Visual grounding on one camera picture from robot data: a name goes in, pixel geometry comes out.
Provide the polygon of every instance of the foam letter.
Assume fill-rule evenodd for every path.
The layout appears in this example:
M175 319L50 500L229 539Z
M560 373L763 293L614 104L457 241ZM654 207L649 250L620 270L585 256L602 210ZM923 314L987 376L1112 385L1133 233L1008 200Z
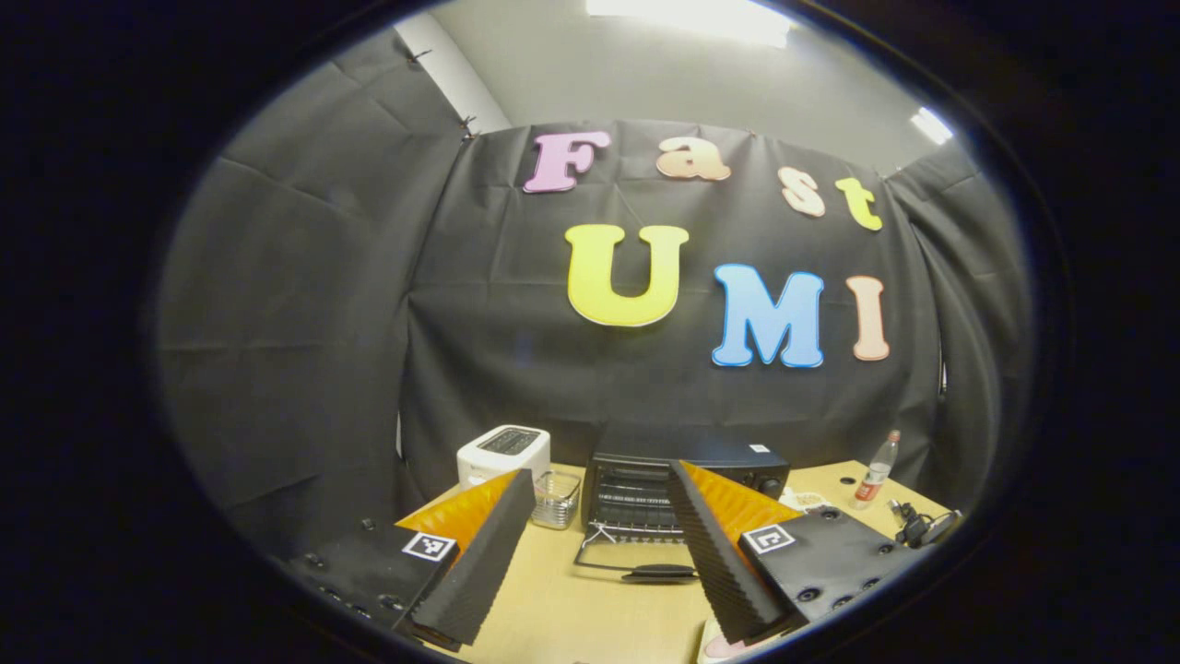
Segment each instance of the foam letter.
M599 324L638 327L668 315L680 291L680 245L688 231L675 225L647 225L640 238L651 244L651 277L636 297L615 292L610 270L615 244L627 234L610 224L588 223L565 231L570 254L569 295L573 309Z
M703 138L677 136L661 142L660 149L664 153L656 159L656 167L668 177L725 179L733 172L721 163L717 146Z
M779 182L786 186L782 197L795 211L808 216L824 216L824 198L815 192L818 186L814 177L801 170L784 166L779 169Z
M844 191L845 197L848 199L848 211L852 212L852 218L857 219L857 223L868 230L881 229L881 217L874 215L868 209L868 203L876 199L873 198L873 192L865 189L859 179L856 177L838 179L835 180L835 188Z
M569 175L569 166L578 172L590 170L594 163L594 147L581 145L570 150L575 143L590 143L598 147L610 145L610 134L605 131L584 133L546 133L537 137L540 153L537 155L537 170L532 178L524 183L524 190L530 193L539 191L566 191L577 186L578 180Z
M762 364L774 362L774 354L788 329L791 338L782 351L782 364L809 368L824 363L824 354L819 350L822 278L809 271L793 272L775 304L758 270L748 264L722 264L714 275L726 287L726 328L721 346L713 351L714 363L746 367L754 360L746 347L746 329L754 336Z
M872 276L850 276L845 283L857 296L857 320L860 338L852 347L852 355L865 362L877 362L889 357L889 344L881 324L881 282Z

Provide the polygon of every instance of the oven knob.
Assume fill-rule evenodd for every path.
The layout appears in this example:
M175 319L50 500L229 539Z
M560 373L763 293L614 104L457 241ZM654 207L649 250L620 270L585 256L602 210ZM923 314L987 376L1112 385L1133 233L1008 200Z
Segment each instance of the oven knob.
M768 495L775 500L782 495L782 482L771 478L769 480L763 480L761 485L758 486L758 491L761 494Z

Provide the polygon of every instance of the ceiling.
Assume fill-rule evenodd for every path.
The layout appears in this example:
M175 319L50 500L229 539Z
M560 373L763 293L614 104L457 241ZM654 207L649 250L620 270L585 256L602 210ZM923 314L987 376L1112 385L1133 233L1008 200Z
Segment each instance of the ceiling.
M922 105L851 46L798 22L785 50L585 0L455 0L432 12L512 125L668 119L749 129L889 173L935 150Z

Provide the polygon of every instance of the plastic bottle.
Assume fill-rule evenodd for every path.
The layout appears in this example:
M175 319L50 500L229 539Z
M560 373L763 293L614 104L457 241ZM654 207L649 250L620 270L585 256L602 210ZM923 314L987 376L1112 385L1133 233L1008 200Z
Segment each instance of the plastic bottle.
M852 497L852 507L854 509L868 507L868 504L877 498L881 485L889 478L889 472L893 469L893 465L897 462L897 443L900 440L902 433L894 429L889 433L889 440L877 451L877 455L873 456L873 461L868 465L868 472L865 473L864 481L860 482L856 495Z

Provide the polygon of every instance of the ceiling light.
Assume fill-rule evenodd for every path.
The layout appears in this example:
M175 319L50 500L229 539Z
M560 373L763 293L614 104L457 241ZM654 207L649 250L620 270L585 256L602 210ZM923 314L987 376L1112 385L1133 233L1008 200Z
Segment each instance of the ceiling light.
M632 17L785 48L791 21L750 0L586 0L591 17Z
M955 137L951 130L946 127L946 124L938 119L938 116L930 112L930 109L918 109L918 114L910 118L910 121L922 130L926 134L926 138L930 138L938 145Z

